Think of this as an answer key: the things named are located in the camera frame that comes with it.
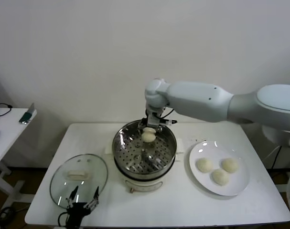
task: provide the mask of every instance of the steamed bun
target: steamed bun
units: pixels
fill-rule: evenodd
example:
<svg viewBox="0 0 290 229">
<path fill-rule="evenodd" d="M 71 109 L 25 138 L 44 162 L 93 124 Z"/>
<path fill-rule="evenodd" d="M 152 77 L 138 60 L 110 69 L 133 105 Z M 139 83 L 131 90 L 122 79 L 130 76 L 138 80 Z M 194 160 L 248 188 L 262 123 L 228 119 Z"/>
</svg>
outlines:
<svg viewBox="0 0 290 229">
<path fill-rule="evenodd" d="M 216 169 L 212 173 L 212 176 L 214 181 L 221 186 L 226 185 L 229 182 L 229 174 L 221 168 Z"/>
<path fill-rule="evenodd" d="M 203 173 L 208 173 L 213 170 L 213 163 L 211 160 L 207 158 L 200 158 L 196 162 L 197 168 L 203 172 Z"/>
<path fill-rule="evenodd" d="M 235 173 L 238 170 L 238 163 L 233 158 L 224 159 L 221 167 L 228 173 Z"/>
</svg>

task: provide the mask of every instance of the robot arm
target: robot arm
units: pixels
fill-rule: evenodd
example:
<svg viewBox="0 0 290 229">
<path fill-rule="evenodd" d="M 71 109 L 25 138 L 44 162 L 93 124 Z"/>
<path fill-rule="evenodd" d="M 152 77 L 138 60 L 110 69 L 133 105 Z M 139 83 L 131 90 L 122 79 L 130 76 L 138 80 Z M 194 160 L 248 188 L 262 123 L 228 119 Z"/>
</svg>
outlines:
<svg viewBox="0 0 290 229">
<path fill-rule="evenodd" d="M 250 94 L 233 95 L 219 86 L 152 80 L 146 87 L 150 127 L 157 127 L 165 107 L 207 122 L 255 122 L 290 132 L 290 85 L 269 85 Z"/>
</svg>

